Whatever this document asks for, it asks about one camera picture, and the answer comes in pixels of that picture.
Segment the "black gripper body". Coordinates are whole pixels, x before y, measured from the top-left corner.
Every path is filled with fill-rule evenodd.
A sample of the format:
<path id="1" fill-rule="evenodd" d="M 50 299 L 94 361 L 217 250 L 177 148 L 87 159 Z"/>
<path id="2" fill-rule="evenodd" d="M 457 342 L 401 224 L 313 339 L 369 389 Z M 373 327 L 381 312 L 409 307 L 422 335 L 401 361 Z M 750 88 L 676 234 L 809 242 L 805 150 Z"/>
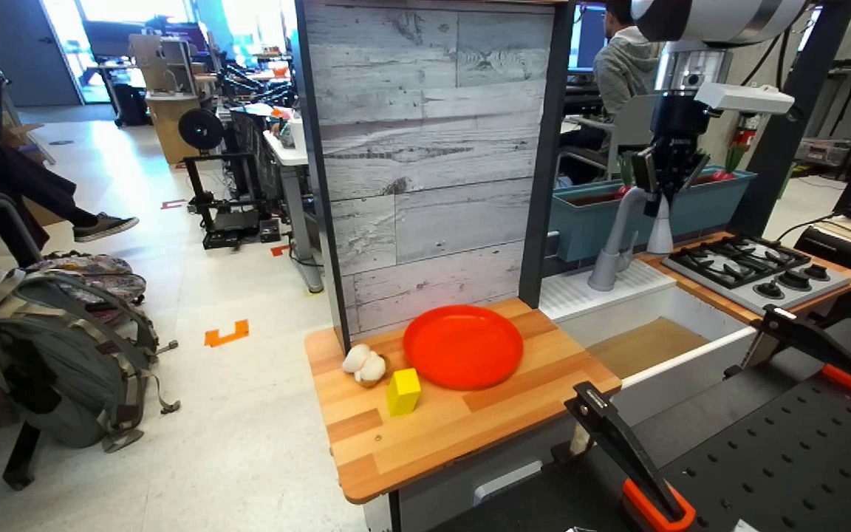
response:
<path id="1" fill-rule="evenodd" d="M 692 179 L 707 154 L 698 140 L 707 134 L 709 110 L 694 94 L 669 92 L 654 114 L 654 171 L 660 182 Z"/>

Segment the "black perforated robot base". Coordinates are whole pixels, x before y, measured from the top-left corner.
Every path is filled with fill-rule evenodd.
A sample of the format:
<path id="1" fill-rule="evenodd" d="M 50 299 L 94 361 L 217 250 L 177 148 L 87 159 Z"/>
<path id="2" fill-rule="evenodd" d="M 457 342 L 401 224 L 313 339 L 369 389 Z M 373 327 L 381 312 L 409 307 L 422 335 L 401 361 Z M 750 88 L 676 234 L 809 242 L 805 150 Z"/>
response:
<path id="1" fill-rule="evenodd" d="M 825 332 L 851 351 L 851 320 Z M 627 426 L 698 509 L 692 532 L 851 532 L 851 392 L 793 345 L 750 370 L 728 367 L 698 397 Z M 621 481 L 623 471 L 590 437 L 587 451 L 438 532 L 645 532 L 623 509 Z"/>

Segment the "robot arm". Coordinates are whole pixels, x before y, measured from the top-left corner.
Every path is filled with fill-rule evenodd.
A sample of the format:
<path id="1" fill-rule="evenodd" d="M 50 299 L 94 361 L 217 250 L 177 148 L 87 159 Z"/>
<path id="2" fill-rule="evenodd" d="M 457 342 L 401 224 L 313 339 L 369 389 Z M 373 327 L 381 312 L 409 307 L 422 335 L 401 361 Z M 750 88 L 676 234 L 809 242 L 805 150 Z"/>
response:
<path id="1" fill-rule="evenodd" d="M 793 26 L 805 0 L 630 0 L 648 42 L 661 48 L 655 69 L 654 143 L 635 162 L 648 212 L 672 205 L 707 166 L 698 137 L 709 114 L 787 114 L 796 103 L 781 88 L 731 82 L 731 51 L 769 42 Z"/>

